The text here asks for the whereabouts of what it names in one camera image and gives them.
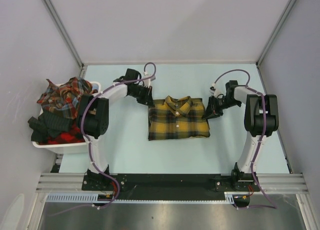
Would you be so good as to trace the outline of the yellow plaid shirt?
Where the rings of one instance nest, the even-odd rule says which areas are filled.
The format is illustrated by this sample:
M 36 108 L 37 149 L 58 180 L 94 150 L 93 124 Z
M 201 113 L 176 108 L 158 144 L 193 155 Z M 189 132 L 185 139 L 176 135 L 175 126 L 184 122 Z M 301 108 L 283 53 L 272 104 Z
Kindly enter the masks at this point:
M 210 137 L 210 126 L 203 119 L 205 106 L 202 98 L 190 96 L 153 101 L 148 108 L 148 140 L 176 140 Z

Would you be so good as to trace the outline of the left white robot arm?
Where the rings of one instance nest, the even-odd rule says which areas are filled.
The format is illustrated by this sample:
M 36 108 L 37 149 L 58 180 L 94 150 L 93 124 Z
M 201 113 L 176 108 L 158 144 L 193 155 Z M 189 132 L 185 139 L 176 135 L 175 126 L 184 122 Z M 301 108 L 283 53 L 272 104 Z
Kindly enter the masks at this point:
M 115 79 L 107 89 L 96 94 L 84 94 L 78 107 L 76 123 L 88 146 L 89 166 L 86 175 L 100 190 L 105 190 L 113 180 L 109 164 L 101 153 L 99 141 L 109 127 L 110 107 L 116 101 L 131 96 L 139 104 L 153 106 L 151 82 L 156 71 L 149 75 L 128 68 L 125 75 Z

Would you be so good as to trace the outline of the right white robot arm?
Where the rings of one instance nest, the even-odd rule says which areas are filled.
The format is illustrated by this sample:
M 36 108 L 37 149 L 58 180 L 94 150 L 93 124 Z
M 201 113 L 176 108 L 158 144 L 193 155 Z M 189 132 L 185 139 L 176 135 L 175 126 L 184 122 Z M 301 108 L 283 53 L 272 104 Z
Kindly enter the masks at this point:
M 246 85 L 231 80 L 225 85 L 225 94 L 211 86 L 211 96 L 203 119 L 221 117 L 225 109 L 245 106 L 244 128 L 247 132 L 239 160 L 229 176 L 215 176 L 213 182 L 218 192 L 258 191 L 256 174 L 261 150 L 273 132 L 279 128 L 278 100 L 276 95 L 264 95 Z

